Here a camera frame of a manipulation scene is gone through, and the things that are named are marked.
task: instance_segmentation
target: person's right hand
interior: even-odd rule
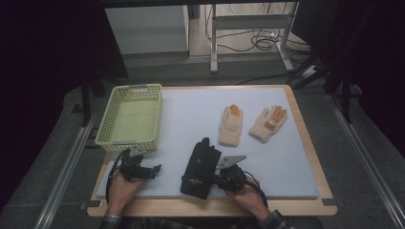
[[[255,181],[252,177],[247,177],[247,180],[252,183],[256,183],[257,181],[260,184],[258,180]],[[271,212],[265,207],[260,195],[247,184],[237,193],[230,191],[225,192],[228,196],[233,198],[240,207],[252,214],[257,220],[262,221],[270,216]]]

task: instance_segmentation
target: basket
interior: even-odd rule
[[[107,152],[136,149],[137,154],[158,149],[161,85],[131,85],[114,87],[96,144]]]

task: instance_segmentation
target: table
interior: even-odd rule
[[[270,210],[278,209],[285,216],[331,216],[337,212],[333,195],[325,178],[322,166],[316,155],[309,137],[303,117],[299,111],[292,90],[286,85],[273,86],[213,86],[213,87],[171,87],[164,90],[181,89],[251,89],[251,88],[281,88],[285,91],[289,106],[295,119],[299,135],[307,154],[312,173],[318,186],[319,196],[316,199],[271,199],[268,200]],[[88,207],[87,212],[92,217],[101,217],[107,209],[105,199],[98,198],[96,191],[111,157],[106,154],[100,174],[97,179],[91,201],[99,203],[97,207]],[[246,212],[239,208],[229,198],[134,198],[123,212],[123,216],[132,217],[242,217]]]

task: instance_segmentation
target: person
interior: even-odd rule
[[[252,177],[247,178],[249,181],[259,182],[253,180]],[[137,182],[129,182],[125,179],[119,169],[113,174],[112,184],[110,187],[110,197],[108,208],[105,212],[100,229],[118,229],[121,228],[122,211],[127,203],[133,199],[138,190],[147,182],[145,179],[139,179]],[[228,228],[232,229],[322,229],[322,224],[317,218],[284,218],[277,210],[271,212],[265,207],[262,198],[256,190],[252,187],[245,185],[244,188],[238,193],[225,191],[226,194],[233,198],[237,204],[250,213],[256,220],[239,220],[230,225]],[[184,225],[167,219],[133,219],[136,224],[132,224],[131,229],[147,228],[147,229],[194,229],[189,225]]]

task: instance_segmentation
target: person's left hand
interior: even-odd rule
[[[116,169],[111,182],[106,215],[120,216],[122,209],[134,198],[137,191],[146,181],[146,179],[139,179],[137,182],[129,182],[119,169]]]

